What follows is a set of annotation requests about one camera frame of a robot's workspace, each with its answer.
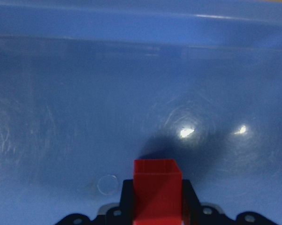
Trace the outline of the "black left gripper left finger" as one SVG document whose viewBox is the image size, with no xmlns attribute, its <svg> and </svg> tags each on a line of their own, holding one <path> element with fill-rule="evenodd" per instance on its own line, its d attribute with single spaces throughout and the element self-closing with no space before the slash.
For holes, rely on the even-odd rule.
<svg viewBox="0 0 282 225">
<path fill-rule="evenodd" d="M 134 217 L 134 188 L 133 180 L 124 180 L 119 208 L 121 211 L 120 224 L 132 225 Z"/>
</svg>

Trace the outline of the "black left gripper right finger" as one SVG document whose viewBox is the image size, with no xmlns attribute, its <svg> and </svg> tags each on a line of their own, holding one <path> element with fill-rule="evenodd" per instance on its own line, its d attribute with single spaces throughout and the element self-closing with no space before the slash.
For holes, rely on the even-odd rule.
<svg viewBox="0 0 282 225">
<path fill-rule="evenodd" d="M 182 219 L 185 225 L 198 225 L 201 204 L 189 180 L 182 181 Z"/>
</svg>

